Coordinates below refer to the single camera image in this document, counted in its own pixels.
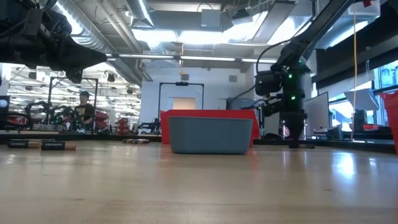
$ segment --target cap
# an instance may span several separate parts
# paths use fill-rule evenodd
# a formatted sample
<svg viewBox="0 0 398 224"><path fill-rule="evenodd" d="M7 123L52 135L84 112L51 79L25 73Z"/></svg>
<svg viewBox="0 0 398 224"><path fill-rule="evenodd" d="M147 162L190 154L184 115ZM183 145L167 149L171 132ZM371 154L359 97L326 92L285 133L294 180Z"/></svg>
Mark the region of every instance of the cap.
<svg viewBox="0 0 398 224"><path fill-rule="evenodd" d="M82 92L80 92L80 96L85 96L85 97L89 98L90 94L87 91L82 91Z"/></svg>

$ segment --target man with cap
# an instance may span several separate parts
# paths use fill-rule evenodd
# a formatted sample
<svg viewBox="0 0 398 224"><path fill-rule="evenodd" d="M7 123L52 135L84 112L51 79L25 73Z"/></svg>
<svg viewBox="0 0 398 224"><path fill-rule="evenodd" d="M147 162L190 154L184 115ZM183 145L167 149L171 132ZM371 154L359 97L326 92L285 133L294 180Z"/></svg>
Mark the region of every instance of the man with cap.
<svg viewBox="0 0 398 224"><path fill-rule="evenodd" d="M75 110L80 114L81 120L86 126L86 130L92 127L93 117L95 114L94 106L87 103L90 94L87 91L80 93L80 105L75 107Z"/></svg>

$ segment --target yellow cable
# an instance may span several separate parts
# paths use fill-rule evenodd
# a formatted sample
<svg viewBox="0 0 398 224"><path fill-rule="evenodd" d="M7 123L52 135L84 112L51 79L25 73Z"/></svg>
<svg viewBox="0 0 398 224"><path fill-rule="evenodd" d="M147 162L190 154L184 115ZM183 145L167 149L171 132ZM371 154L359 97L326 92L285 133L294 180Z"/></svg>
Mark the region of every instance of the yellow cable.
<svg viewBox="0 0 398 224"><path fill-rule="evenodd" d="M181 55L184 55L184 43L181 44ZM183 74L184 74L184 72L182 71L183 65L184 65L184 61L181 60L180 75L183 75Z"/></svg>
<svg viewBox="0 0 398 224"><path fill-rule="evenodd" d="M351 130L351 141L354 138L354 124L355 124L355 103L356 103L356 76L358 74L358 64L356 59L356 14L354 10L354 113L353 113L353 128Z"/></svg>

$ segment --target gray plastic bin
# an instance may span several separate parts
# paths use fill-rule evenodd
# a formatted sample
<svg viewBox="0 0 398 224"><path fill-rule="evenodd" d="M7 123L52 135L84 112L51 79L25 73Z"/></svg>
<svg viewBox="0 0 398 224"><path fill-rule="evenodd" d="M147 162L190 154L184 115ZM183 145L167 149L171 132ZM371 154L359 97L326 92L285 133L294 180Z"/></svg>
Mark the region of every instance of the gray plastic bin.
<svg viewBox="0 0 398 224"><path fill-rule="evenodd" d="M253 120L236 118L169 117L174 153L245 154Z"/></svg>

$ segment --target table surface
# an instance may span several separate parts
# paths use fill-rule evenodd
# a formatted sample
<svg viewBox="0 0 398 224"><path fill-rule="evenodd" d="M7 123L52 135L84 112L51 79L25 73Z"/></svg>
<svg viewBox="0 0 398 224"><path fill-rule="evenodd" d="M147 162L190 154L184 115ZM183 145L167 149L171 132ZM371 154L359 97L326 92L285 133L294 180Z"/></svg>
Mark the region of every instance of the table surface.
<svg viewBox="0 0 398 224"><path fill-rule="evenodd" d="M256 146L245 156L78 142L0 146L1 223L397 223L394 155Z"/></svg>

